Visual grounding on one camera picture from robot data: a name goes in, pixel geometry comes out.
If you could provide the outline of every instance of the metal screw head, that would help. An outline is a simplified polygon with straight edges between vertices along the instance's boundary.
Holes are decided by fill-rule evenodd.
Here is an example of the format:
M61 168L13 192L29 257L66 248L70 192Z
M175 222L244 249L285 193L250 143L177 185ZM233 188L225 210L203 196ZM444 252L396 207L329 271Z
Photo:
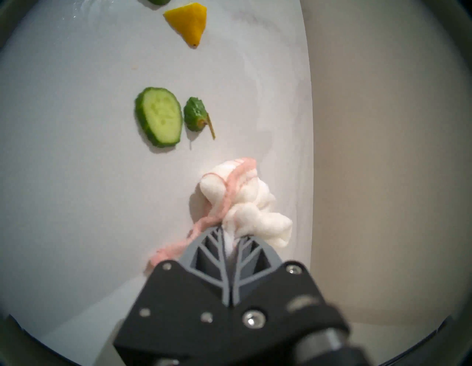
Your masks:
M260 329L265 322L265 315L259 310L248 310L243 315L243 324L249 329Z
M143 307L139 310L139 316L142 316L143 318L147 318L150 315L151 315L151 310L147 307Z
M200 315L200 320L202 321L202 323L212 323L213 314L208 311L205 311L204 313L202 313L202 315Z
M291 273L291 274L301 274L302 269L299 266L297 266L296 264L289 264L287 266L287 272Z
M161 358L156 361L154 366L174 366L179 364L180 362L178 360L172 360L171 358Z

